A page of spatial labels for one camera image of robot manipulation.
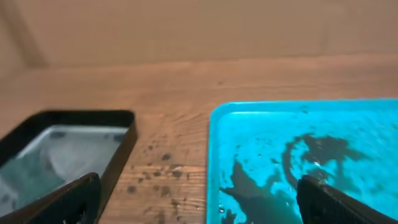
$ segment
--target wooden table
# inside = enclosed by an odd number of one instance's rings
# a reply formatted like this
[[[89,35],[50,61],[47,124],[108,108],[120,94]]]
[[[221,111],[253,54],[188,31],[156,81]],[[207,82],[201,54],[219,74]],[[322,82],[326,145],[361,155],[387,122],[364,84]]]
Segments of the wooden table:
[[[398,55],[29,70],[0,83],[0,134],[48,108],[134,110],[139,140],[99,222],[204,223],[219,104],[398,97],[397,81]]]

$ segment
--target blue tray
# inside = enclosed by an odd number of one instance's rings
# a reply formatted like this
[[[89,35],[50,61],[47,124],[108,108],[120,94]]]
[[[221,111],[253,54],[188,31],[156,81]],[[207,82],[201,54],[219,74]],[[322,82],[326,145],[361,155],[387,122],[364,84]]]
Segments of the blue tray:
[[[398,100],[235,102],[210,118],[207,223],[302,223],[310,174],[398,219]]]

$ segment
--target wooden surface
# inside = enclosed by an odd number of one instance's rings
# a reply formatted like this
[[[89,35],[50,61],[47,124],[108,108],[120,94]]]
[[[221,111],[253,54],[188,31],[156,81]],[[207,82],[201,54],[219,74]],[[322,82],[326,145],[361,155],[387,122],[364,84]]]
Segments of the wooden surface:
[[[0,134],[47,108],[134,110],[139,140],[99,222],[204,223],[219,104],[398,97],[397,81],[398,55],[31,70],[0,84]]]

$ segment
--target plastic tray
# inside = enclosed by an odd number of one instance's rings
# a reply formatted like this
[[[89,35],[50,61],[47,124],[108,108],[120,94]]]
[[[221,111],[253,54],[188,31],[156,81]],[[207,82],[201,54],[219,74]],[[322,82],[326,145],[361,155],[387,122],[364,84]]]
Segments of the plastic tray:
[[[105,205],[136,139],[130,111],[31,116],[0,141],[0,217],[89,172],[101,177]]]
[[[397,219],[398,100],[235,102],[210,118],[207,223],[302,223],[304,174]]]

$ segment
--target wall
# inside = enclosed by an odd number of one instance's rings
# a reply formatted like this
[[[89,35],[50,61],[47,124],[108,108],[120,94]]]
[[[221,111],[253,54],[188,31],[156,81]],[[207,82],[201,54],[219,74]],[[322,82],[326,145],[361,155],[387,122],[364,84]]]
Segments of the wall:
[[[0,17],[0,80],[20,72],[25,67],[9,29]]]
[[[50,66],[398,52],[396,0],[13,2]]]

